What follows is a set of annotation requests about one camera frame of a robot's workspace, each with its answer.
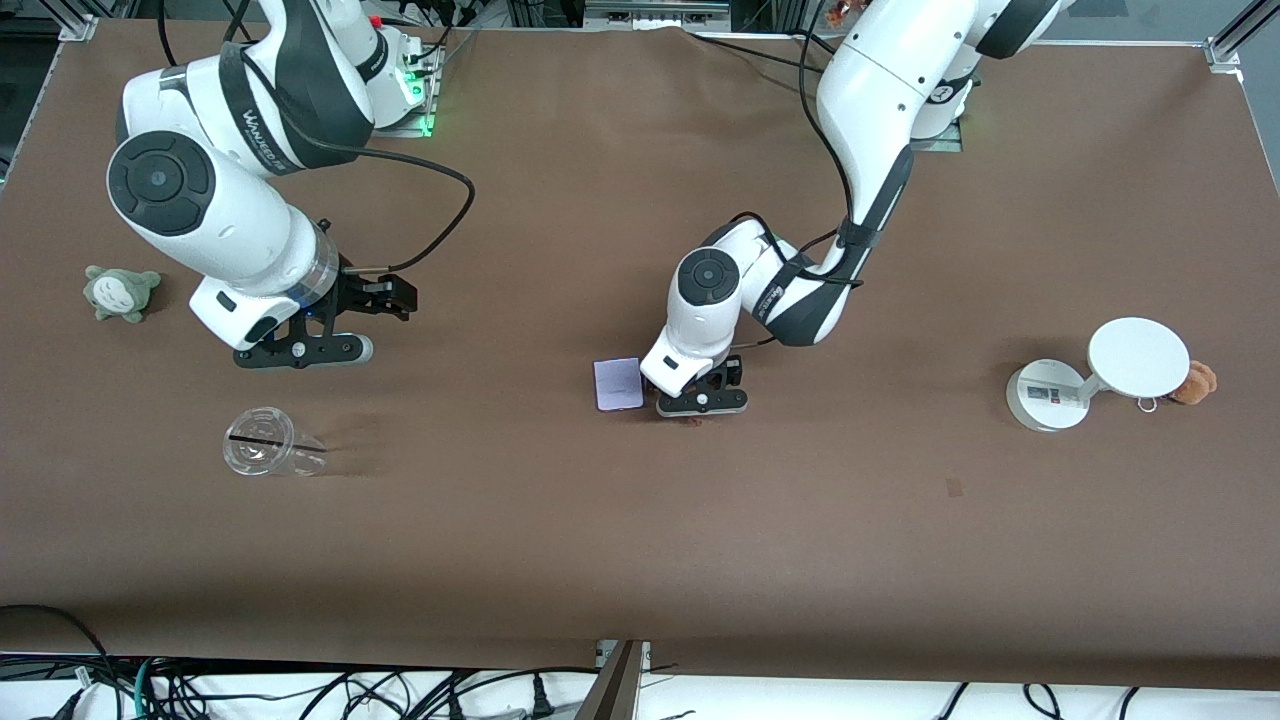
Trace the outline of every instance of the brown plush toy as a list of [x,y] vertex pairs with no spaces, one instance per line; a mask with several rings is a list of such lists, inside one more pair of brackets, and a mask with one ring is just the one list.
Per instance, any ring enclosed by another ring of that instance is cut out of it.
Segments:
[[1165,398],[1178,405],[1196,405],[1215,389],[1217,389],[1217,375],[1213,370],[1199,360],[1192,360],[1192,372],[1187,375],[1187,380]]

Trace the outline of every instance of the green stuffed animal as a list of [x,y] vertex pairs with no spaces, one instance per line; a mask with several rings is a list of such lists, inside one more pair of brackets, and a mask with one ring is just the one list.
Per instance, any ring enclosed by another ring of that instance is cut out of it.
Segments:
[[88,278],[84,297],[99,320],[119,315],[131,323],[141,323],[151,291],[160,284],[160,273],[151,270],[131,273],[90,265],[84,268],[84,277]]

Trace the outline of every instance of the brown tabletop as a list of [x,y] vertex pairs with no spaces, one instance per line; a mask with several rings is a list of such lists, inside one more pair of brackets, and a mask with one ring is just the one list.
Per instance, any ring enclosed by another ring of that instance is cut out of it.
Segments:
[[[479,187],[407,273],[421,310],[339,319],[369,365],[255,374],[108,204],[154,31],[64,47],[0,204],[0,601],[119,653],[511,666],[643,637],[684,671],[1280,687],[1280,202],[1199,50],[986,64],[964,152],[919,156],[831,338],[751,350],[750,410],[692,427],[598,413],[591,361],[649,347],[676,263],[737,211],[795,241],[836,224],[791,69],[678,31],[481,32],[435,137],[378,142]],[[170,23],[179,59],[220,32]],[[275,184],[357,264],[412,255],[462,199],[369,159]],[[157,311],[95,322],[90,264],[160,270]],[[1018,425],[1009,375],[1084,370],[1123,315],[1221,389]],[[220,436],[260,405],[339,474],[233,474]],[[0,644],[81,647],[9,619]]]

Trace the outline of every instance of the white lamp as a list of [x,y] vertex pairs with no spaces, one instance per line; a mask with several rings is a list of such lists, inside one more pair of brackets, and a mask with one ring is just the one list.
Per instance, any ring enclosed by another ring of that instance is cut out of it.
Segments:
[[[1138,398],[1144,411],[1155,410],[1156,398],[1183,384],[1190,364],[1187,345],[1174,331],[1144,318],[1120,318],[1089,340],[1089,379],[1060,360],[1037,360],[1014,373],[1005,397],[1018,421],[1056,433],[1079,424],[1089,413],[1089,398],[1103,389]],[[1151,400],[1149,410],[1144,400]]]

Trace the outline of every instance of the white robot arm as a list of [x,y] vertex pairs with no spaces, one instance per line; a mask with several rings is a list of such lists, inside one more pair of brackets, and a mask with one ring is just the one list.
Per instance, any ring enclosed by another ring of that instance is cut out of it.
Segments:
[[[389,59],[394,37],[375,31],[357,0],[261,5],[271,29],[257,44],[225,44],[218,56],[129,81],[116,122],[120,146],[108,168],[111,204],[125,223],[205,275],[191,309],[239,351],[238,359],[252,359],[255,346],[278,325],[342,284],[342,259],[324,229],[265,179],[355,160],[308,142],[298,129],[323,142],[362,147],[379,110],[388,122],[407,111],[403,94],[392,91],[404,85],[397,68],[411,60]],[[403,44],[396,47],[399,53]],[[276,88],[297,129],[248,63]],[[407,319],[416,301],[412,286],[388,278],[399,283],[390,293],[394,302],[344,292],[346,306],[326,304],[320,319],[332,324],[333,314],[361,304],[362,311]],[[355,336],[343,345],[348,351],[326,360],[366,360],[372,347]],[[306,342],[296,345],[294,355],[298,347],[307,350]],[[311,364],[301,356],[287,360]]]
[[[728,356],[740,309],[782,345],[827,337],[906,186],[911,138],[937,135],[959,114],[979,55],[1014,55],[1069,4],[873,1],[818,85],[817,122],[850,200],[831,250],[814,263],[754,214],[717,229],[677,268],[667,324],[641,373],[669,397],[694,392],[690,383]],[[931,97],[941,101],[931,105]],[[687,407],[714,411],[703,402]]]

